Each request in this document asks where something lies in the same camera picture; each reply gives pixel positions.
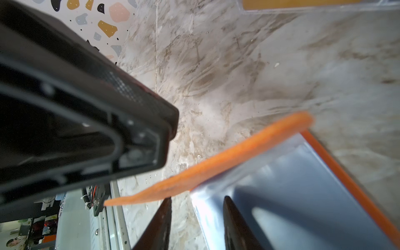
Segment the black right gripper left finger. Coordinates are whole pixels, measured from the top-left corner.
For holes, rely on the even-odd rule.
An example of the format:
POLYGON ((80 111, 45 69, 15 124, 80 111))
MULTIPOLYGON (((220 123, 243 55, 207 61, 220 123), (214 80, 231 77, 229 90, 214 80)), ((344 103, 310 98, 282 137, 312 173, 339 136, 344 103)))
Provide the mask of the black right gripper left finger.
POLYGON ((172 200, 166 198, 139 238, 133 250, 168 250, 172 219, 172 200))

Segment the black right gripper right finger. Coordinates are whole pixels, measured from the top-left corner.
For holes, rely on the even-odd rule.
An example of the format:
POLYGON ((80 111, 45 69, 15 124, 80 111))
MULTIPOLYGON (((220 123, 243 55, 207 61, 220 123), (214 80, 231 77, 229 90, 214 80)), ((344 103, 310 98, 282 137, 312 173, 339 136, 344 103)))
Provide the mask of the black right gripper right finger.
POLYGON ((223 219, 226 250, 263 250, 229 196, 224 197, 223 219))

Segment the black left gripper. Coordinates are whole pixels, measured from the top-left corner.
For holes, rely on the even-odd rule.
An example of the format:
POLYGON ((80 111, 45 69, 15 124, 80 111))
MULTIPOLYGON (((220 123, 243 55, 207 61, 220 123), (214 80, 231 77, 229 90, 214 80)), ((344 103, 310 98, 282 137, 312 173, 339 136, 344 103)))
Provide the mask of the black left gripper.
POLYGON ((179 111, 56 18, 1 1, 1 221, 162 168, 179 111))

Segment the orange card wallet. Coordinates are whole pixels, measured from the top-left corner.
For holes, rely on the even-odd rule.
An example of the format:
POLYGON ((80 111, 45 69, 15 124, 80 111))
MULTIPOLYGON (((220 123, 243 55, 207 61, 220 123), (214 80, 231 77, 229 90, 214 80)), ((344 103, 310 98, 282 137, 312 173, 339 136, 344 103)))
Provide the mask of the orange card wallet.
POLYGON ((209 250, 226 250, 229 196, 264 250, 397 250, 400 233, 308 131, 300 112, 193 167, 105 206, 188 192, 209 250))

